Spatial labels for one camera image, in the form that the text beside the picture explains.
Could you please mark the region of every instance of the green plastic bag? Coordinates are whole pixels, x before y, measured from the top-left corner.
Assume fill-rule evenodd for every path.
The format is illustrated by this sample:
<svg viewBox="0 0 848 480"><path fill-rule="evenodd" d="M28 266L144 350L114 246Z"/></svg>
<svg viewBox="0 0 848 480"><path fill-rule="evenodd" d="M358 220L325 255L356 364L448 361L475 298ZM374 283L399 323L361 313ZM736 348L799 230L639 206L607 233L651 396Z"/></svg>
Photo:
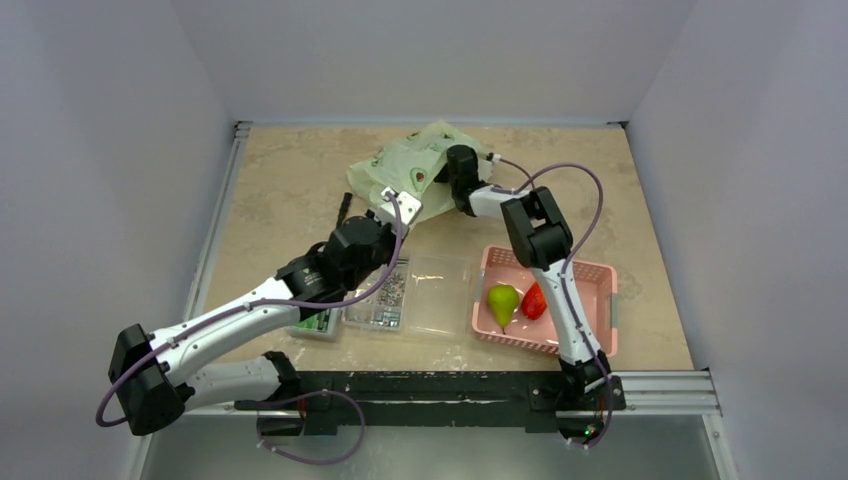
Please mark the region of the green plastic bag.
<svg viewBox="0 0 848 480"><path fill-rule="evenodd" d="M424 206L416 220L416 223L422 222L454 208L450 187L433 180L447 162L445 151L457 144L468 145L477 152L486 151L477 139L447 122L438 121L389 143L373 157L351 165L347 179L353 192L371 206L384 202L380 193L385 187L409 193ZM480 175L481 180L488 180L491 169L481 168Z"/></svg>

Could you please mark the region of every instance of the wooden table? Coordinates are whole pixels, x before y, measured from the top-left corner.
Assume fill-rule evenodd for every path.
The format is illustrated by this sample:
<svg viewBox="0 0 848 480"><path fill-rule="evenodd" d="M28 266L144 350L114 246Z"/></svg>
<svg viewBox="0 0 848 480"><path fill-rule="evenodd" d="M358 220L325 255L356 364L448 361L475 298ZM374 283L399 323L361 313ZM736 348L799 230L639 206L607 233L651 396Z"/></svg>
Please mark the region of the wooden table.
<svg viewBox="0 0 848 480"><path fill-rule="evenodd" d="M253 128L239 172L206 310L263 280L335 226L348 165L413 128ZM487 147L529 171L570 161L594 170L606 205L578 258L610 264L619 278L619 349L615 370L691 369L689 350L624 131L609 129L463 128ZM518 186L523 177L499 165L490 179ZM551 172L549 187L575 234L591 219L594 183L576 170ZM350 214L366 205L355 198ZM479 265L487 245L509 246L502 224L452 211L418 225L403 253L450 253ZM302 370L553 370L553 355L478 340L470 328L455 338L422 341L402 334L342 326L336 342L295 339L283 330L230 352L221 361L286 352Z"/></svg>

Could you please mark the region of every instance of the robotic arm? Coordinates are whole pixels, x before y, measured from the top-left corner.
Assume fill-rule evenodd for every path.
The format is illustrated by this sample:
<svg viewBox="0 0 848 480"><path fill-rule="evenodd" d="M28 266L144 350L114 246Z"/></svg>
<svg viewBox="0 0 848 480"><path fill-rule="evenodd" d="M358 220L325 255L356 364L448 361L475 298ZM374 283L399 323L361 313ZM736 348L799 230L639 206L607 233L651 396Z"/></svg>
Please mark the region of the robotic arm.
<svg viewBox="0 0 848 480"><path fill-rule="evenodd" d="M588 328L571 265L562 270L573 238L550 191L540 187L512 192L483 183L477 153L467 146L448 149L447 160L447 181L457 208L470 216L502 219L516 258L542 287L559 339L564 393L579 398L591 392L604 383L609 364ZM484 164L486 168L496 163L489 161L492 165ZM139 325L122 331L109 378L132 433L155 432L186 410L210 404L263 402L302 393L298 374L283 353L268 352L242 363L210 363L259 335L353 303L343 301L344 296L397 257L400 241L422 208L407 193L386 189L383 197L386 203L346 220L326 242L245 295L186 323L150 333ZM566 304L563 288L573 309ZM299 306L283 304L290 301ZM145 357L149 361L137 365Z"/></svg>

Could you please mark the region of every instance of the white wall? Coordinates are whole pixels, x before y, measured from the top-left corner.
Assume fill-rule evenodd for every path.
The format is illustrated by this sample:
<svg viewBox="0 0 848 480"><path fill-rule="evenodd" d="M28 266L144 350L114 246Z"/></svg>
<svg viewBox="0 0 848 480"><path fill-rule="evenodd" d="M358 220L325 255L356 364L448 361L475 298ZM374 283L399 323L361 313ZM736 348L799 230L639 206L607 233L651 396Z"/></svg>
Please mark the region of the white wall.
<svg viewBox="0 0 848 480"><path fill-rule="evenodd" d="M181 315L231 125L166 0L3 1L0 85L0 476L114 479L115 336Z"/></svg>
<svg viewBox="0 0 848 480"><path fill-rule="evenodd" d="M848 470L846 23L840 0L698 2L628 128L742 478Z"/></svg>
<svg viewBox="0 0 848 480"><path fill-rule="evenodd" d="M172 0L238 119L626 120L695 0Z"/></svg>

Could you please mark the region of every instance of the pear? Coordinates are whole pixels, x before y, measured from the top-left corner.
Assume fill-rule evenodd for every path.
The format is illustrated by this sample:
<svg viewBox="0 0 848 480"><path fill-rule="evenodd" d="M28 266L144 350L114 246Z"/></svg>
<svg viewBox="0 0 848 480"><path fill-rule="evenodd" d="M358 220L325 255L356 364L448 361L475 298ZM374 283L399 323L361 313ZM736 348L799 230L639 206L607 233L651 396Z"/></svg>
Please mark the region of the pear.
<svg viewBox="0 0 848 480"><path fill-rule="evenodd" d="M512 285L495 285L489 289L486 303L492 313L495 314L498 325L501 326L501 329L505 329L512 320L512 312L521 303L521 298Z"/></svg>

